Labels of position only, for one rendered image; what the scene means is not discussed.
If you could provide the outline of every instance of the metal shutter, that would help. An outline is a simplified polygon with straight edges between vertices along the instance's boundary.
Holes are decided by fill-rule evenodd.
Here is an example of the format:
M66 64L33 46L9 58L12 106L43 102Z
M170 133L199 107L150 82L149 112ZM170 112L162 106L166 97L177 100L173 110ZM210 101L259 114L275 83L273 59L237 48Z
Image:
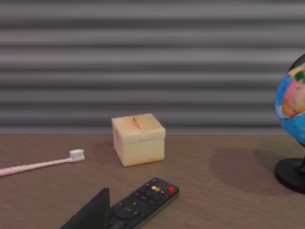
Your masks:
M304 54L301 1L2 1L0 131L278 133L274 94Z

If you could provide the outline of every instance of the brown table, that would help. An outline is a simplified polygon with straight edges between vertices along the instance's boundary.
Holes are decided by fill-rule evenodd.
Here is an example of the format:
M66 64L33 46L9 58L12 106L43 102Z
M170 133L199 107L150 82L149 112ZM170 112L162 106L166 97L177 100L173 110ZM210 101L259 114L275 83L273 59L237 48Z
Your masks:
M180 197L144 229L303 229L305 196L281 186L275 163L302 157L288 136L172 135L166 160L123 168L111 135L0 135L0 167L69 156L86 160L0 178L0 229L57 229L103 187L111 204L152 177Z

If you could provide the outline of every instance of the remote control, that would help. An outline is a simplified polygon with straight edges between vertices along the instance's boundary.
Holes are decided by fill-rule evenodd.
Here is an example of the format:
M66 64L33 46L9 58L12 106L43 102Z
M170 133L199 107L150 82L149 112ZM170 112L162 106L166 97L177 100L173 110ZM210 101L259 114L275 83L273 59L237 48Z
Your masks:
M179 196L179 188L153 178L111 207L110 229L139 229Z

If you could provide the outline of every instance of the small box with lid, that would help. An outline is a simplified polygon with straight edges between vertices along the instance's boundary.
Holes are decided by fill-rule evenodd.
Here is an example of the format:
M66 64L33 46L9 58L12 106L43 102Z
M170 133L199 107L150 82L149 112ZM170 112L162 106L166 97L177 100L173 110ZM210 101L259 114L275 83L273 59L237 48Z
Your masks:
M123 166L164 160L165 128L153 114L112 119L114 149Z

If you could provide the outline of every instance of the pink toothbrush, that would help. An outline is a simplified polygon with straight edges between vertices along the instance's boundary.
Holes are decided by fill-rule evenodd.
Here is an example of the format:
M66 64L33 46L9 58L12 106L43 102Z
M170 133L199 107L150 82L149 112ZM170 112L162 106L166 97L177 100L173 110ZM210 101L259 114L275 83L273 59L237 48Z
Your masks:
M0 177L14 173L24 172L28 170L33 170L37 168L47 167L47 166L53 166L63 163L79 162L79 161L83 161L84 159L85 159L84 150L74 149L70 151L70 157L66 159L0 169Z

